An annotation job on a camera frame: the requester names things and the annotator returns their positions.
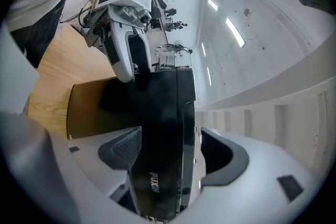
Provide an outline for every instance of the desk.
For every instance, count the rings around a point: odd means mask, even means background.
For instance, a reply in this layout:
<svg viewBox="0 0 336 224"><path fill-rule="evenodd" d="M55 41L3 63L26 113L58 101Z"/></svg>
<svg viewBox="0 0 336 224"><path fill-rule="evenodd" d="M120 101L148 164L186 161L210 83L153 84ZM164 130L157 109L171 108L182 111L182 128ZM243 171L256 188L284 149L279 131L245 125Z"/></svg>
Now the desk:
<svg viewBox="0 0 336 224"><path fill-rule="evenodd" d="M68 24L52 40L37 71L40 78L29 98L28 117L65 138L72 86L115 77L107 57L96 48L88 48Z"/></svg>

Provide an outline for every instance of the black pants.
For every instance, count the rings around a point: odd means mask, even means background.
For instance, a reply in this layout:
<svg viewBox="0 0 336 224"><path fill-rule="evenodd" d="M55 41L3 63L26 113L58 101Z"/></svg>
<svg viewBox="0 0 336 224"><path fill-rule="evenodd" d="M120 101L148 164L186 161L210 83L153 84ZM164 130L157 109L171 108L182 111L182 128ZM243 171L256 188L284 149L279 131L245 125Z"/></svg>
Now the black pants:
<svg viewBox="0 0 336 224"><path fill-rule="evenodd" d="M58 22L66 0L61 0L51 11L31 26L12 31L12 37L22 51L27 51L27 59L38 68L43 54L55 36Z"/></svg>

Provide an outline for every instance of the linear light fixture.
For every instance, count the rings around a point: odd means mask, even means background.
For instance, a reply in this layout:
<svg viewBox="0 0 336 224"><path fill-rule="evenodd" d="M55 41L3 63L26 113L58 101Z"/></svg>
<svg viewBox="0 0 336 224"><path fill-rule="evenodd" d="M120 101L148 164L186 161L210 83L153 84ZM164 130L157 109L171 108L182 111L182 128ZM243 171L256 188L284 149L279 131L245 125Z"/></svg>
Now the linear light fixture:
<svg viewBox="0 0 336 224"><path fill-rule="evenodd" d="M204 49L203 42L202 42L202 49L203 49L203 53L204 53L204 57L205 57L205 56L206 56L206 54L205 54L205 49Z"/></svg>
<svg viewBox="0 0 336 224"><path fill-rule="evenodd" d="M214 8L216 11L218 10L218 6L212 1L208 0L208 3L211 5L212 8Z"/></svg>
<svg viewBox="0 0 336 224"><path fill-rule="evenodd" d="M234 26L234 24L231 22L231 20L229 18L226 19L226 24L230 28L232 34L237 39L237 42L240 45L240 47L243 48L244 45L246 44L246 42L243 40L243 38L240 35L240 33L238 32L237 28Z"/></svg>
<svg viewBox="0 0 336 224"><path fill-rule="evenodd" d="M210 77L210 70L209 70L209 67L206 68L208 70L208 76L209 76L209 83L210 83L210 86L212 86L212 81L211 81L211 77Z"/></svg>

